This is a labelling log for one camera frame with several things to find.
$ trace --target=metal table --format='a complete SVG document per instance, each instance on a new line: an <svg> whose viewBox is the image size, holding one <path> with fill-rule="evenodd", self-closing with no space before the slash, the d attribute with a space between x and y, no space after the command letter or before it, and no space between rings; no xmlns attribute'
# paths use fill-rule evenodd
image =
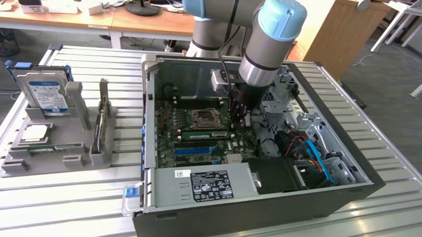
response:
<svg viewBox="0 0 422 237"><path fill-rule="evenodd" d="M0 236L57 236L58 233L61 236L137 235L131 217L123 217L121 209L123 187L141 179L141 57L145 53L75 46L47 51L41 64L71 65L75 80L83 82L87 106L98 105L101 78L110 81L111 102L119 108L113 166L103 170L0 179ZM387 187L368 199L346 205L328 218L225 236L420 236L420 173L352 102L336 80L325 76L326 71L314 63L300 66L387 181ZM26 105L25 96L21 95L0 127L5 138L0 156L5 156L17 135L15 130L23 122ZM309 101L305 101L305 105L314 111Z"/></svg>

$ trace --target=wooden cabinet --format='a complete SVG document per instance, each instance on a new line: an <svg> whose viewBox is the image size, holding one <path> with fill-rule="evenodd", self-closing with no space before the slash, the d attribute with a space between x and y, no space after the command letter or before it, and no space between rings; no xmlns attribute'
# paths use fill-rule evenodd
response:
<svg viewBox="0 0 422 237"><path fill-rule="evenodd" d="M321 62L334 78L341 79L391 7L375 1L360 12L354 0L297 1L309 16L288 60Z"/></svg>

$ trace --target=power supply label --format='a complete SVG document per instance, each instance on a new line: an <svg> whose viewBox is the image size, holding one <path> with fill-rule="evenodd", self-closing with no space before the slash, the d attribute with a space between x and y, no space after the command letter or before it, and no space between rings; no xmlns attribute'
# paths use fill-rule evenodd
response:
<svg viewBox="0 0 422 237"><path fill-rule="evenodd" d="M49 112L67 111L65 96L61 95L61 85L57 81L31 81L31 92L43 110Z"/></svg>
<svg viewBox="0 0 422 237"><path fill-rule="evenodd" d="M192 173L197 202L234 198L228 170Z"/></svg>

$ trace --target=black cable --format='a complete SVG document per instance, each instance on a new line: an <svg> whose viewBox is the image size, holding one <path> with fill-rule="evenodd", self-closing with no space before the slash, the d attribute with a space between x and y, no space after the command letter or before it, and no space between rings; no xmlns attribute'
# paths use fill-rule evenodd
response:
<svg viewBox="0 0 422 237"><path fill-rule="evenodd" d="M265 126L265 124L264 124L262 122L256 121L256 122L253 122L253 124L254 124L254 123L258 123L262 128L266 128L266 126Z"/></svg>
<svg viewBox="0 0 422 237"><path fill-rule="evenodd" d="M170 3L170 5L173 5L173 7L176 8L184 8L184 6L176 6L176 4L173 4L173 2L170 0L168 0L168 2Z"/></svg>
<svg viewBox="0 0 422 237"><path fill-rule="evenodd" d="M233 9L232 9L232 16L230 16L230 21L229 21L228 30L226 30L225 41L229 40L232 27L233 27L233 22L236 21L236 17L237 17L238 5L240 5L240 0L234 0Z"/></svg>
<svg viewBox="0 0 422 237"><path fill-rule="evenodd" d="M153 45L153 43L154 43L156 40L157 40L157 39L153 39L153 41L152 41L152 43L150 43L150 45L149 45L148 48L152 48L152 45Z"/></svg>
<svg viewBox="0 0 422 237"><path fill-rule="evenodd" d="M173 83L166 83L162 87L161 87L161 95L164 97L164 99L168 99L168 97L165 96L165 88L166 86L172 86L173 88L176 88Z"/></svg>
<svg viewBox="0 0 422 237"><path fill-rule="evenodd" d="M246 34L249 32L249 28L245 27L245 32L244 32L244 37L242 37L242 43L241 43L241 57L244 57L244 44L245 44L245 39L246 39Z"/></svg>
<svg viewBox="0 0 422 237"><path fill-rule="evenodd" d="M224 51L224 48L226 47L226 45L229 45L229 43L230 43L230 41L233 40L233 38L236 37L236 35L238 34L240 29L241 29L241 26L238 26L238 29L236 30L236 33L232 35L232 37L229 38L229 40L224 43L224 45L222 45L221 48L218 49L218 58L220 58L220 61L222 62L224 69L225 69L226 76L228 76L228 88L229 88L229 90L228 90L228 95L229 95L229 99L230 99L230 95L232 95L232 81L230 81L229 69L228 69L228 66L226 66L226 63L225 63L225 60L224 60L222 51Z"/></svg>
<svg viewBox="0 0 422 237"><path fill-rule="evenodd" d="M274 142L274 144L277 144L276 143L276 140L273 139L273 138L266 138L262 142L261 142L261 144L257 146L257 147L260 147L266 141L272 141L272 142Z"/></svg>

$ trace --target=blue latch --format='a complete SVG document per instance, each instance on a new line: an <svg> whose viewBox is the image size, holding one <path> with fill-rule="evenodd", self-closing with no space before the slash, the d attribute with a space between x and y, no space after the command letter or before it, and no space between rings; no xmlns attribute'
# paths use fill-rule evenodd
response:
<svg viewBox="0 0 422 237"><path fill-rule="evenodd" d="M71 70L71 66L70 65L65 66L65 71L66 71L66 74L67 74L67 80L69 81L74 81L74 75L73 75L73 70Z"/></svg>
<svg viewBox="0 0 422 237"><path fill-rule="evenodd" d="M15 69L27 69L30 70L33 68L33 63L17 63L15 64Z"/></svg>
<svg viewBox="0 0 422 237"><path fill-rule="evenodd" d="M126 188L125 190L126 198L137 198L139 197L139 188Z"/></svg>
<svg viewBox="0 0 422 237"><path fill-rule="evenodd" d="M7 62L5 63L6 71L10 74L10 76L13 77L14 81L17 82L17 78L15 78L14 73L13 73L13 69L14 69L13 64L14 64L14 61L11 61L11 60L7 60Z"/></svg>

